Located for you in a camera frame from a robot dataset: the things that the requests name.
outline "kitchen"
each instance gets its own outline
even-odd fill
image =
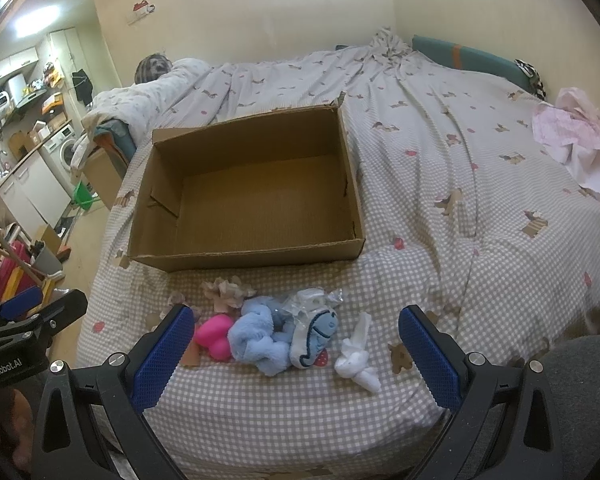
[[[93,0],[26,0],[0,33],[0,227],[55,227],[80,175],[81,118],[120,85]]]

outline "pink cloth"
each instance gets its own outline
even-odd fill
[[[532,118],[534,139],[563,164],[574,180],[600,200],[600,111],[579,88],[563,88],[540,103]]]

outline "bed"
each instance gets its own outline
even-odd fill
[[[357,260],[173,274],[118,265],[153,128],[326,103],[341,91],[366,224]],[[85,126],[125,121],[138,150],[110,212],[77,366],[128,351],[172,290],[206,319],[212,305],[200,283],[216,276],[237,274],[270,295],[342,287],[325,367],[269,379],[203,357],[176,370],[145,416],[191,478],[369,478],[413,465],[443,411],[408,356],[396,357],[404,306],[419,304],[494,364],[600,332],[600,202],[533,140],[538,102],[497,76],[437,65],[388,30],[367,46],[283,62],[181,60],[155,82],[100,94]],[[373,317],[377,395],[333,370],[362,310]]]

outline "gingham fabric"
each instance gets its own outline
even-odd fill
[[[600,203],[533,140],[538,99],[503,79],[436,65],[382,30],[369,46],[214,68],[176,103],[161,107],[156,96],[152,125],[200,126],[330,102],[342,90],[366,225],[357,260],[173,274],[117,267],[148,141],[110,213],[78,366],[128,351],[172,290],[208,318],[200,283],[216,276],[236,274],[261,294],[311,285],[346,294],[325,367],[266,378],[204,356],[199,368],[177,368],[145,415],[191,478],[355,479],[413,465],[443,412],[415,367],[392,371],[389,346],[399,343],[398,313],[408,304],[494,364],[600,329]],[[382,382],[377,395],[333,370],[339,340],[362,310],[373,317],[367,349]]]

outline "washing machine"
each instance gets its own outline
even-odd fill
[[[74,186],[71,184],[71,158],[74,156],[76,140],[74,128],[68,123],[44,143],[42,150],[42,158],[69,196],[74,195]]]

